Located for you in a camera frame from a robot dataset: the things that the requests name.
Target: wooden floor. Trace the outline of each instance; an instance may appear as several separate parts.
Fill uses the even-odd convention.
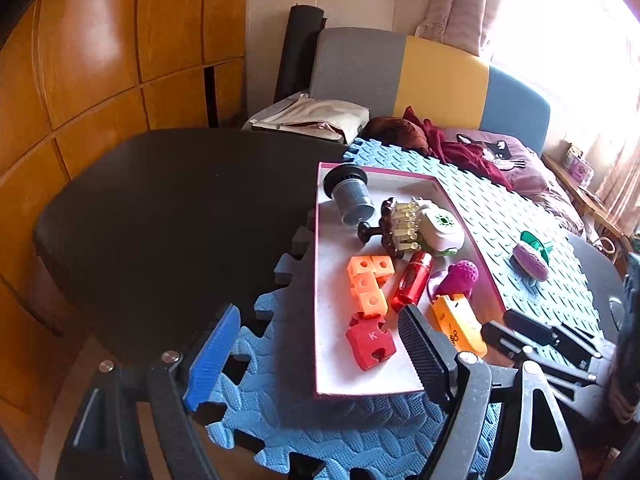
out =
[[[92,336],[87,338],[56,401],[50,418],[49,429],[44,438],[40,456],[40,480],[53,480],[56,475],[58,458],[62,451],[66,434],[76,415],[84,391],[89,385],[98,364],[110,358],[109,353]],[[154,429],[154,423],[149,404],[138,404],[138,419],[142,430],[146,454],[154,475],[154,480],[171,480],[169,471],[162,456],[162,450]],[[200,440],[223,480],[284,480],[287,476],[266,469],[254,462],[253,454],[245,449],[236,447],[231,450],[223,449],[210,441],[206,430],[194,424]]]

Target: yellow headboard panel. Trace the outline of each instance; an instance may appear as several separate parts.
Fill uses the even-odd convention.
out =
[[[447,128],[477,130],[489,84],[479,57],[434,41],[408,36],[394,106],[395,117],[412,106],[419,118]]]

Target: purple toy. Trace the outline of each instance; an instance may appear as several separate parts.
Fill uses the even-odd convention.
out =
[[[529,244],[518,242],[513,248],[513,257],[520,264],[522,269],[539,282],[546,282],[549,278],[549,266],[546,264],[540,252]]]
[[[460,260],[449,266],[449,273],[436,289],[436,296],[452,296],[464,294],[471,296],[471,291],[478,280],[478,268],[469,260]]]

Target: headboard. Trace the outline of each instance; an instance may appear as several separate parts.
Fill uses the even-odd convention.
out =
[[[437,126],[509,135],[538,154],[550,115],[536,91],[479,57],[373,28],[322,31],[309,95],[359,104],[372,118],[411,105]]]

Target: wooden nightstand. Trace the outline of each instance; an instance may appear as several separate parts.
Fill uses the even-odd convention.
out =
[[[616,253],[609,257],[611,261],[616,264],[621,252],[624,254],[632,253],[633,247],[631,246],[631,242],[618,228],[610,214],[605,211],[600,204],[593,200],[588,193],[578,187],[578,183],[569,175],[564,166],[544,153],[542,154],[542,162],[544,162],[545,166],[553,172],[558,179],[558,182],[567,191],[578,214],[580,216],[585,214],[591,216],[597,224],[602,226],[602,234],[604,236],[610,238],[612,242],[618,242],[616,245]],[[626,263],[624,260],[621,263],[622,264],[620,266],[622,266],[622,269],[625,269]],[[618,269],[618,272],[621,271],[619,265],[616,265],[616,268]]]

